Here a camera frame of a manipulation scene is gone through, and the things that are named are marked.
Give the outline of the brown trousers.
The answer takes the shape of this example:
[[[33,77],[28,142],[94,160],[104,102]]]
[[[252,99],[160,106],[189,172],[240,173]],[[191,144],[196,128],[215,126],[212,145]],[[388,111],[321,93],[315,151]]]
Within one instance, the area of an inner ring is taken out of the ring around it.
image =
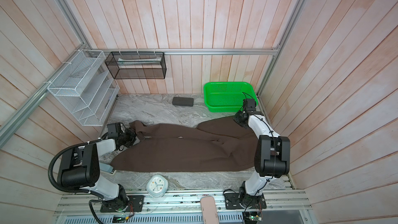
[[[258,137],[233,118],[201,122],[195,128],[130,123],[140,140],[118,154],[111,166],[130,172],[228,172],[254,166]]]

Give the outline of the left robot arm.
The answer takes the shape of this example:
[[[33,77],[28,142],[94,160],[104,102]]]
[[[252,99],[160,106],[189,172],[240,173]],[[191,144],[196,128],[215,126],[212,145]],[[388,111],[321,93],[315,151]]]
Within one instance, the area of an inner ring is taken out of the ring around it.
[[[130,147],[135,138],[135,133],[130,129],[108,128],[108,132],[99,140],[63,149],[50,163],[50,183],[59,191],[95,195],[106,208],[123,211],[129,203],[125,189],[101,175],[99,157]]]

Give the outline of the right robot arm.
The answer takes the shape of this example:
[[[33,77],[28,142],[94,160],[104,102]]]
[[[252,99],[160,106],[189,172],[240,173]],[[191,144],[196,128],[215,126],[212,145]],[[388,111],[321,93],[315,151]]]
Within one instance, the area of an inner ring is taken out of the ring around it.
[[[262,201],[266,185],[287,175],[290,171],[290,140],[276,133],[260,112],[238,111],[234,121],[251,128],[258,138],[254,167],[255,172],[239,189],[239,204],[252,207]]]

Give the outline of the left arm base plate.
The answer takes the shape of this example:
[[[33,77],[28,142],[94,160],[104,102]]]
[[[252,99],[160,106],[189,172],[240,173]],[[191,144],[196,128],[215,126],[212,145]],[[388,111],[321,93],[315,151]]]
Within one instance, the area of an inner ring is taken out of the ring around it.
[[[143,209],[145,196],[127,195],[126,198],[116,198],[102,203],[101,213],[113,212],[141,212]]]

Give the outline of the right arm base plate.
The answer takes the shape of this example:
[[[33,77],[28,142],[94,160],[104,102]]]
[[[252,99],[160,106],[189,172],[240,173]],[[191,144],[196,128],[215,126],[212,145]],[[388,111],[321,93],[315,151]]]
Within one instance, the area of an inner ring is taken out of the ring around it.
[[[223,193],[226,209],[266,209],[264,195],[250,196],[228,191]]]

